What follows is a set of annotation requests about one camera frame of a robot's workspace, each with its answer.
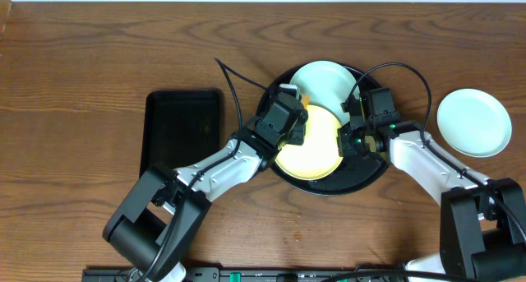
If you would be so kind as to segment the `yellow plate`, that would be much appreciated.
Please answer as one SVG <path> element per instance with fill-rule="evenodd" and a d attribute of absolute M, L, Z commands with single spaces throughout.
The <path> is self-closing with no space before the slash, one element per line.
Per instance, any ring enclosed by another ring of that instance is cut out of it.
<path fill-rule="evenodd" d="M 287 144 L 275 163 L 287 175 L 301 180 L 317 180 L 334 172 L 343 158 L 339 155 L 339 120 L 328 110 L 307 106 L 308 120 L 301 146 Z"/>

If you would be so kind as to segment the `light blue plate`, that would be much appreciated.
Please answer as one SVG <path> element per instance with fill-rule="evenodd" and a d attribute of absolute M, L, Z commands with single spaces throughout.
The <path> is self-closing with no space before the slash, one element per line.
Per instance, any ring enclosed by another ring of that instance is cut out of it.
<path fill-rule="evenodd" d="M 330 61 L 310 62 L 300 67 L 289 81 L 302 95 L 309 97 L 309 104 L 330 111 L 341 125 L 350 122 L 342 103 L 349 97 L 355 83 L 356 78 L 348 69 Z"/>
<path fill-rule="evenodd" d="M 477 158 L 502 152 L 513 131 L 510 115 L 502 103 L 475 89 L 449 93 L 438 107 L 436 122 L 448 145 Z"/>

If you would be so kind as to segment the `green yellow sponge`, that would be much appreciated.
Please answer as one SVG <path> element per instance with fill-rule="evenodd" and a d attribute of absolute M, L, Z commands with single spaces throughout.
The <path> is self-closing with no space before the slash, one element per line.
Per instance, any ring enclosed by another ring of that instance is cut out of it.
<path fill-rule="evenodd" d="M 300 95 L 300 102 L 304 108 L 309 105 L 310 98 L 308 95 Z"/>

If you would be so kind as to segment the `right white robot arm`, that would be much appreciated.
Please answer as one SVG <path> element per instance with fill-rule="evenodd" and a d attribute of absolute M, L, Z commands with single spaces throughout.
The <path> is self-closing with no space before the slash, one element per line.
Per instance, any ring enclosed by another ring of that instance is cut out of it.
<path fill-rule="evenodd" d="M 438 253 L 405 264 L 408 280 L 504 281 L 525 275 L 525 200 L 511 178 L 494 180 L 437 145 L 425 127 L 402 121 L 387 88 L 349 94 L 342 154 L 374 155 L 408 174 L 440 206 Z"/>

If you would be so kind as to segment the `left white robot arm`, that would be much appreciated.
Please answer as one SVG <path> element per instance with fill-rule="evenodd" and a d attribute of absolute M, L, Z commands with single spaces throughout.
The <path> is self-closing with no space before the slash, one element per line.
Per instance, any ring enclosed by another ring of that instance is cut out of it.
<path fill-rule="evenodd" d="M 181 260 L 212 202 L 268 169 L 288 143 L 303 143 L 307 103 L 296 85 L 282 84 L 223 149 L 187 167 L 149 167 L 105 225 L 104 240 L 140 281 L 182 281 Z"/>

